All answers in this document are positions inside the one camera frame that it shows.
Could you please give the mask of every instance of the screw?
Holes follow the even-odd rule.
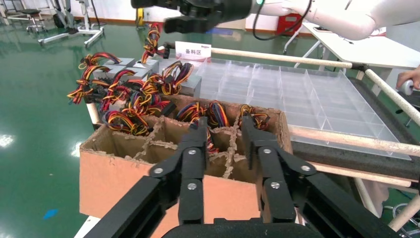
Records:
[[[303,165],[302,167],[301,167],[301,169],[303,170],[303,171],[309,171],[309,170],[311,170],[310,168],[309,168],[309,166],[306,166],[306,165]]]
[[[162,172],[163,172],[163,169],[161,169],[161,168],[157,168],[157,169],[153,170],[153,172],[154,172],[155,174],[160,174],[160,173],[162,173]]]
[[[197,185],[196,185],[195,183],[189,183],[189,184],[187,185],[187,188],[188,188],[189,190],[194,190],[194,189],[196,189],[196,188],[197,188]]]
[[[280,187],[280,184],[279,184],[279,183],[277,183],[277,182],[272,182],[272,183],[271,183],[271,187],[272,187],[272,188],[275,188],[275,189],[278,189],[278,188]]]

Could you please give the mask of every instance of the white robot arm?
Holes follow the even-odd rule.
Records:
[[[309,0],[265,0],[261,15],[303,15]],[[349,0],[346,9],[336,5],[312,6],[305,19],[349,40],[361,40],[380,27],[420,20],[420,0]]]

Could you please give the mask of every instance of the cardboard compartment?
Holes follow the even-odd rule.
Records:
[[[157,164],[175,154],[177,146],[161,141],[150,141],[145,148],[145,155],[141,158],[150,164]]]
[[[162,127],[156,130],[152,140],[172,142],[177,145],[181,142],[182,135],[188,133],[190,124],[186,122],[180,122],[170,118],[164,118]]]
[[[230,138],[235,134],[235,130],[216,128],[210,130],[210,135],[214,146],[219,149],[219,152],[228,151],[231,146]]]
[[[101,126],[88,141],[83,143],[81,150],[91,152],[102,152],[107,156],[125,158],[136,157],[144,151],[147,138],[143,136],[134,136],[118,131],[113,131],[107,126]]]
[[[204,105],[211,102],[211,100],[182,95],[165,96],[165,98],[176,104],[175,114],[191,102],[198,100]],[[242,134],[238,127],[241,105],[221,103],[226,108],[230,127],[210,130],[213,143],[219,149],[219,153],[209,155],[209,164],[203,180],[206,183],[204,191],[206,223],[211,223],[214,217],[248,220],[259,214],[258,210],[243,209],[243,207],[255,207],[257,202],[254,195],[255,186],[240,182],[255,181],[255,175],[248,170]],[[268,131],[276,134],[279,145],[291,152],[285,114],[274,109],[257,108],[257,110],[268,113],[271,117]],[[103,125],[81,145],[81,213],[103,217],[142,176],[149,174],[149,169],[153,164],[175,153],[181,137],[189,131],[189,123],[174,120],[174,113],[169,117],[160,118],[145,116],[144,119],[149,126],[153,127],[153,131],[148,136],[132,136],[112,131]],[[176,208],[175,205],[168,210],[168,215],[165,216],[153,237],[160,237],[178,225]],[[227,212],[214,213],[218,210]]]

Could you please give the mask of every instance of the green floor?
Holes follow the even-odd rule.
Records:
[[[81,74],[77,66],[83,56],[107,51],[138,59],[145,33],[132,26],[107,25],[106,37],[89,49],[83,45],[87,38],[81,36],[40,47],[25,27],[26,23],[19,22],[0,24],[0,139],[13,140],[0,147],[0,238],[71,238],[86,219],[79,214],[79,158],[74,149],[93,129],[86,107],[69,106],[66,94],[76,87]],[[53,29],[49,35],[56,33]],[[281,54],[288,38],[261,42],[250,33],[234,31],[232,36],[163,34],[160,41],[175,40]],[[289,46],[288,54],[302,56],[314,43],[313,38],[300,38]],[[47,217],[51,212],[56,214]]]

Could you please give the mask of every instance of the black cable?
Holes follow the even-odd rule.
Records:
[[[262,0],[262,2],[260,4],[260,7],[258,8],[257,15],[255,16],[254,23],[252,25],[252,34],[254,35],[254,37],[256,39],[258,39],[260,41],[269,41],[269,40],[275,39],[275,38],[283,35],[285,32],[288,32],[288,31],[292,30],[293,28],[295,28],[297,25],[299,25],[303,21],[303,19],[306,17],[306,15],[308,14],[308,12],[309,12],[309,10],[311,9],[311,6],[312,6],[312,0],[309,0],[308,7],[306,8],[305,13],[302,15],[302,17],[298,21],[295,22],[295,24],[293,24],[291,27],[287,28],[286,30],[284,30],[284,31],[282,31],[282,32],[280,32],[280,33],[278,33],[274,36],[271,36],[271,37],[268,37],[268,38],[261,38],[261,37],[258,37],[255,34],[255,27],[257,25],[257,20],[258,20],[258,17],[260,16],[260,12],[261,12],[261,9],[263,8],[264,2],[265,2],[265,0]]]
[[[96,13],[95,3],[93,2],[93,0],[91,0],[91,3],[92,3],[92,7],[93,7],[93,12],[95,13],[96,22],[98,23],[98,29],[100,29],[101,24],[99,23],[98,14]]]
[[[412,199],[412,197],[408,196],[407,194],[405,194],[403,191],[396,189],[397,192],[399,192],[400,194],[402,194],[404,197],[408,198],[409,200]]]

